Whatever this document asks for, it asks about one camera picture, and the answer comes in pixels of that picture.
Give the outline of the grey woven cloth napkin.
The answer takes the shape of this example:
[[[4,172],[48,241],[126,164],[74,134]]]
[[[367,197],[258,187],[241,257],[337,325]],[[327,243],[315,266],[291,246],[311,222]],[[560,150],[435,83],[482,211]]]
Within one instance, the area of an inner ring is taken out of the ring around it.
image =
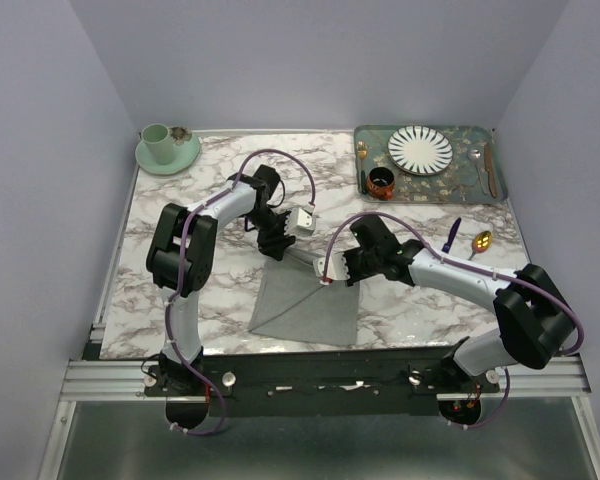
[[[360,287],[328,286],[315,275],[313,253],[296,248],[267,259],[248,330],[279,340],[347,347],[356,343]]]

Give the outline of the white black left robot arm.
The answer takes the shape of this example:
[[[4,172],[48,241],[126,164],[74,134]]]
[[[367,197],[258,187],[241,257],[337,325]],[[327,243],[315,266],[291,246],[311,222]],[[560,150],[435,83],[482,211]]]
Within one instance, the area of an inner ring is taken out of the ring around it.
[[[252,176],[231,176],[217,193],[192,207],[170,203],[160,214],[146,268],[165,302],[161,355],[174,363],[167,382],[181,395],[201,385],[202,372],[194,364],[202,352],[198,300],[212,272],[218,233],[244,218],[257,231],[258,251],[276,261],[295,243],[285,232],[290,213],[277,213],[268,205],[280,183],[276,170],[262,165]]]

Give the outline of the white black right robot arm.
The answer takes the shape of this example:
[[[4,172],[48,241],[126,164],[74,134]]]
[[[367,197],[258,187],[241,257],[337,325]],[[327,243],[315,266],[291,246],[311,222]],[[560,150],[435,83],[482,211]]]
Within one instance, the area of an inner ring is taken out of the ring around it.
[[[567,302],[536,265],[498,271],[448,256],[417,238],[401,243],[375,214],[356,219],[350,230],[358,246],[343,253],[348,285],[381,275],[449,293],[495,315],[496,328],[459,341],[445,357],[440,379],[451,391],[465,390],[496,367],[540,370],[577,330]]]

